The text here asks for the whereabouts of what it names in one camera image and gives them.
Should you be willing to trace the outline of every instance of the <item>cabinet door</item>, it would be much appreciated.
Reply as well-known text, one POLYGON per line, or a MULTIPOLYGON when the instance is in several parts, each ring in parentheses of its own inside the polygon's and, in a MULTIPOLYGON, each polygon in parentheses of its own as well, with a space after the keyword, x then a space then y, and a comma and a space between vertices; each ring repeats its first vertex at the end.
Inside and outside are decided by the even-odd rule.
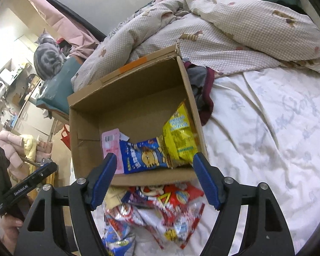
POLYGON ((36 128, 32 127, 21 118, 18 118, 17 123, 14 126, 14 130, 17 131, 20 135, 32 135, 36 140, 39 137, 40 141, 47 142, 48 135, 42 133, 36 128))
POLYGON ((43 109, 37 108, 33 103, 28 101, 19 118, 44 134, 50 135, 54 118, 44 118, 43 111, 43 109))

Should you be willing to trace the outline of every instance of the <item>open cardboard box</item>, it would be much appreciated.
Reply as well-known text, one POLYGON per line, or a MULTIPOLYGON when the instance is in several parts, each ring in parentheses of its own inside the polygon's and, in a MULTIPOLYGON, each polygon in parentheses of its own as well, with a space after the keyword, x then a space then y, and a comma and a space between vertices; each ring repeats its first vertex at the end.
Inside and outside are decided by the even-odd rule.
MULTIPOLYGON (((102 163, 100 136, 119 128, 133 143, 162 134, 162 127, 186 100, 207 156, 203 130, 187 72, 175 45, 131 62, 68 97, 70 142, 76 178, 102 163)), ((115 175, 112 185, 145 186, 196 178, 190 165, 115 175)))

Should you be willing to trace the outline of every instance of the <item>gray tabby cat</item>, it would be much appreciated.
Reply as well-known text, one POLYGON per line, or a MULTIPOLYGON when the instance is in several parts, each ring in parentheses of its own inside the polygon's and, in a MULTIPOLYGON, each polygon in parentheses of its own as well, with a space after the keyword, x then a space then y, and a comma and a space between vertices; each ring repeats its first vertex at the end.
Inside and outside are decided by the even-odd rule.
POLYGON ((50 80, 62 69, 66 57, 45 29, 35 43, 39 46, 34 52, 34 68, 43 81, 50 80))

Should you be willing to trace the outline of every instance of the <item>cat's head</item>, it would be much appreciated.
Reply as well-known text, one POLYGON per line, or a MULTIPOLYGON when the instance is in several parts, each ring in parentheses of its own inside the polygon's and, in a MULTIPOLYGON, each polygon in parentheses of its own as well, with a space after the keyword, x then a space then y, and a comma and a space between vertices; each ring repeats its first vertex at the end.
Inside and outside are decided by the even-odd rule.
POLYGON ((36 44, 43 44, 43 43, 52 43, 55 44, 55 39, 44 29, 43 33, 38 37, 36 44))

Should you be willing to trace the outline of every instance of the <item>pink package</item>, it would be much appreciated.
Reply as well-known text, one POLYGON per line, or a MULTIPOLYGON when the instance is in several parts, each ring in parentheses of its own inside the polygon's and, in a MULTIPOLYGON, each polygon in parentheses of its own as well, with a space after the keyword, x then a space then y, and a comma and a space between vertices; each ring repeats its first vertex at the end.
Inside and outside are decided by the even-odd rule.
POLYGON ((114 129, 104 132, 101 137, 103 156, 114 153, 117 157, 117 168, 115 174, 123 174, 123 162, 120 149, 120 130, 114 129))

